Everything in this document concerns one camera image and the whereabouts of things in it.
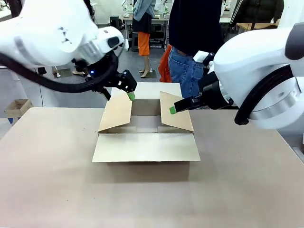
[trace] white wall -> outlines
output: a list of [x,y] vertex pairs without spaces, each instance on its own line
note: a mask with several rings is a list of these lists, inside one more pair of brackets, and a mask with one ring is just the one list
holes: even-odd
[[[96,3],[93,8],[95,9],[95,18],[98,24],[108,24],[110,16],[121,16],[123,13],[123,7],[121,5],[123,0],[91,0]],[[171,9],[172,4],[167,3],[166,7]]]

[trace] cardboard box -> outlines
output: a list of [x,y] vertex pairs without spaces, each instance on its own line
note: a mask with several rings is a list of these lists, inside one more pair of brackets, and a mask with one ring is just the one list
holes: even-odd
[[154,87],[149,99],[147,91],[136,94],[134,101],[126,93],[112,93],[92,162],[200,161],[189,112],[169,111],[182,97]]
[[8,118],[21,117],[28,109],[32,107],[34,106],[29,99],[14,100],[4,112]]

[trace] white robotic arm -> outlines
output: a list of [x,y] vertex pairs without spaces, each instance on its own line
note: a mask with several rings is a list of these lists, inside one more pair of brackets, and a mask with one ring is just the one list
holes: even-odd
[[239,125],[277,129],[293,123],[304,112],[303,32],[304,23],[256,30],[229,40],[215,56],[199,52],[194,59],[210,71],[199,82],[200,94],[175,103],[176,111],[236,104]]
[[[0,63],[43,86],[68,93],[101,92],[104,87],[130,93],[136,88],[129,71],[117,74],[118,58],[113,53],[118,46],[128,49],[128,42],[114,27],[98,29],[83,0],[26,0],[20,15],[1,22],[0,30],[4,31]],[[22,68],[59,66],[71,60],[83,61],[93,80],[77,87],[38,79]]]

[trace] gray jacket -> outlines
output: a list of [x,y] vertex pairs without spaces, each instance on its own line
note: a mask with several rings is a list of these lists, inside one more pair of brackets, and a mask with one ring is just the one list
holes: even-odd
[[133,18],[140,21],[147,12],[152,18],[155,17],[154,7],[156,0],[137,0],[133,8]]

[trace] jeans pocket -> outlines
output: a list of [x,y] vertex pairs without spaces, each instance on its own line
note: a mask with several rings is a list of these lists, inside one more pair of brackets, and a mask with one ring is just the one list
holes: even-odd
[[173,58],[174,55],[171,55],[169,59],[169,70],[172,82],[182,83],[186,75],[188,65],[174,60]]

